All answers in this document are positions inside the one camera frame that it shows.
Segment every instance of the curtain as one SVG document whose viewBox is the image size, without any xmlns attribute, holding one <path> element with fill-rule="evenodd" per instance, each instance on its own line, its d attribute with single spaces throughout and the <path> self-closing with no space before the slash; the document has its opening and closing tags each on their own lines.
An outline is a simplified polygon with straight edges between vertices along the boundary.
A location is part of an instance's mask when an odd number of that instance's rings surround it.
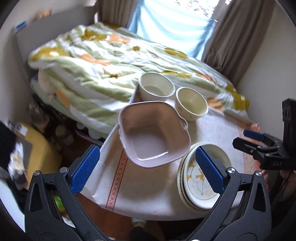
<svg viewBox="0 0 296 241">
<path fill-rule="evenodd" d="M 129 30 L 137 35 L 201 59 L 216 22 L 183 9 L 172 0 L 139 0 Z"/>
<path fill-rule="evenodd" d="M 236 85 L 265 36 L 274 0 L 232 0 L 207 42 L 202 61 Z"/>
<path fill-rule="evenodd" d="M 99 20 L 128 28 L 138 0 L 97 0 Z"/>
</svg>

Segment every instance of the square pink container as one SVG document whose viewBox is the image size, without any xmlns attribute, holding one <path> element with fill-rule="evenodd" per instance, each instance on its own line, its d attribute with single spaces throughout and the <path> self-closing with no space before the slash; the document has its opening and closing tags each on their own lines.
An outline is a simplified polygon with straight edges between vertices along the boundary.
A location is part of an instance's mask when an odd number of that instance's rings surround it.
<svg viewBox="0 0 296 241">
<path fill-rule="evenodd" d="M 118 116 L 128 158 L 140 167 L 158 167 L 183 157 L 190 147 L 188 124 L 162 101 L 130 104 Z"/>
</svg>

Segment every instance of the white label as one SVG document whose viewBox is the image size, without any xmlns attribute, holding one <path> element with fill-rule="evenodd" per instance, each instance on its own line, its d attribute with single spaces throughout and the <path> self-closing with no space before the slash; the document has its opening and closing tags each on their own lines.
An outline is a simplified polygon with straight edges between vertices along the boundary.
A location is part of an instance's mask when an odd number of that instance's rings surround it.
<svg viewBox="0 0 296 241">
<path fill-rule="evenodd" d="M 24 125 L 22 125 L 21 123 L 17 123 L 15 126 L 15 129 L 17 132 L 19 132 L 21 135 L 23 135 L 24 137 L 27 135 L 28 133 L 28 128 L 25 127 Z"/>
</svg>

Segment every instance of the stack of plates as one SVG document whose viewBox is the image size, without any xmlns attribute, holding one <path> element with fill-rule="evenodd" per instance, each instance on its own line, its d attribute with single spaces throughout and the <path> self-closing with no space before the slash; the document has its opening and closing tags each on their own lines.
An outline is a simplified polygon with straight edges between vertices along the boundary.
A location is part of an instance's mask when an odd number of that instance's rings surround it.
<svg viewBox="0 0 296 241">
<path fill-rule="evenodd" d="M 183 203 L 193 212 L 210 210 L 219 198 L 195 160 L 195 151 L 199 146 L 205 146 L 226 168 L 231 166 L 228 155 L 214 144 L 199 142 L 190 147 L 189 153 L 180 161 L 177 185 Z"/>
</svg>

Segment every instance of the brown curtain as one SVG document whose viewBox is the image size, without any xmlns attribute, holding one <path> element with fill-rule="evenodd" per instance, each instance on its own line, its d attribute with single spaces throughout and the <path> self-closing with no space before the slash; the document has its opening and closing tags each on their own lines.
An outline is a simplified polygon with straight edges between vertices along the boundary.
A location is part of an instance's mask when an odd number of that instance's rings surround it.
<svg viewBox="0 0 296 241">
<path fill-rule="evenodd" d="M 128 28 L 138 0 L 97 0 L 99 20 Z"/>
<path fill-rule="evenodd" d="M 274 0 L 232 0 L 206 44 L 202 61 L 236 85 L 260 47 L 274 3 Z"/>
</svg>

